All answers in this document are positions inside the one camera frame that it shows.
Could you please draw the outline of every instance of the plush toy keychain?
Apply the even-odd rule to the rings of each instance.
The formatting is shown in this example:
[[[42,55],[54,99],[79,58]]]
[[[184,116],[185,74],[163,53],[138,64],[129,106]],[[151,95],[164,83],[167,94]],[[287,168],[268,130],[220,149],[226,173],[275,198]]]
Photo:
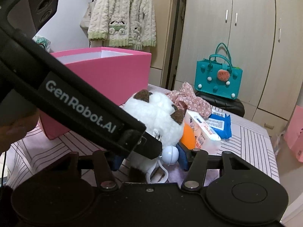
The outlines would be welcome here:
[[[143,89],[127,100],[123,108],[130,115],[143,122],[146,132],[162,142],[162,154],[150,160],[136,152],[131,152],[128,159],[131,167],[145,174],[148,183],[164,183],[168,171],[163,164],[175,164],[179,157],[176,144],[182,137],[184,129],[184,112],[178,110],[173,102],[159,92],[148,92]],[[161,167],[165,176],[159,182],[151,182],[151,174],[155,168]]]

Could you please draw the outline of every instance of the pink bag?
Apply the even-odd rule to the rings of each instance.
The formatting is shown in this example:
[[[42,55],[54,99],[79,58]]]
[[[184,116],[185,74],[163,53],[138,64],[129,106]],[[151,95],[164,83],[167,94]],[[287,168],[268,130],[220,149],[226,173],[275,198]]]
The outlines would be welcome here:
[[[296,106],[284,140],[297,160],[303,162],[303,107]]]
[[[116,105],[146,89],[152,55],[118,48],[86,48],[52,53],[62,64]],[[69,129],[40,111],[39,126],[48,139]]]

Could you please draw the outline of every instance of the orange round decoration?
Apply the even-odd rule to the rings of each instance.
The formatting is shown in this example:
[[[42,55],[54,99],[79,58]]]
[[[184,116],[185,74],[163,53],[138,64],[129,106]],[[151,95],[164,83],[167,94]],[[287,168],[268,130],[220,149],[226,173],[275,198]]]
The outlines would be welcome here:
[[[196,139],[194,132],[188,124],[184,124],[183,136],[180,142],[182,142],[188,149],[194,149],[196,146]]]
[[[230,74],[227,70],[220,69],[217,73],[217,78],[223,82],[226,82],[230,78]]]

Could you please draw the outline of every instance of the barcode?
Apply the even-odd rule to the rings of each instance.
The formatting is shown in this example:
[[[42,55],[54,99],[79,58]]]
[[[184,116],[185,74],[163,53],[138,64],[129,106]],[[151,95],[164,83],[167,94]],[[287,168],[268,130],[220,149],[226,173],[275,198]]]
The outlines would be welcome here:
[[[220,113],[220,112],[217,112],[215,110],[212,110],[212,114],[215,114],[215,115],[218,115],[218,116],[220,116],[222,118],[225,118],[225,114],[224,113]]]
[[[217,128],[219,130],[224,130],[224,121],[223,120],[215,120],[215,119],[208,119],[206,123],[213,128]]]

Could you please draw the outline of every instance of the open box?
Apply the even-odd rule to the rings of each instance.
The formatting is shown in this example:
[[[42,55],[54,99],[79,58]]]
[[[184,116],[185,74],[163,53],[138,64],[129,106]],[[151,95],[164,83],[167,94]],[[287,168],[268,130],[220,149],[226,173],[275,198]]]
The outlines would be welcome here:
[[[116,105],[122,105],[148,85],[152,58],[150,53],[100,47],[62,51],[52,55]],[[69,131],[42,111],[39,126],[49,139]]]

